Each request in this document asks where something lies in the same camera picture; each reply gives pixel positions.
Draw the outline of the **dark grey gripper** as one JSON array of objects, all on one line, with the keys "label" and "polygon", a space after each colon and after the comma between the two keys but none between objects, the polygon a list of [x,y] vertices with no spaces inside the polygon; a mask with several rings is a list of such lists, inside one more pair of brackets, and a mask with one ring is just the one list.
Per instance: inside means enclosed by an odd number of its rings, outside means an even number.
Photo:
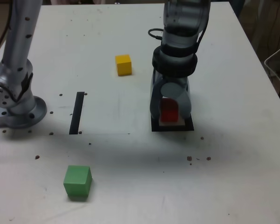
[{"label": "dark grey gripper", "polygon": [[178,104],[179,115],[188,119],[191,115],[191,100],[189,96],[188,77],[166,77],[158,71],[153,71],[150,92],[150,114],[153,119],[160,118],[160,102],[162,97],[170,98]]}]

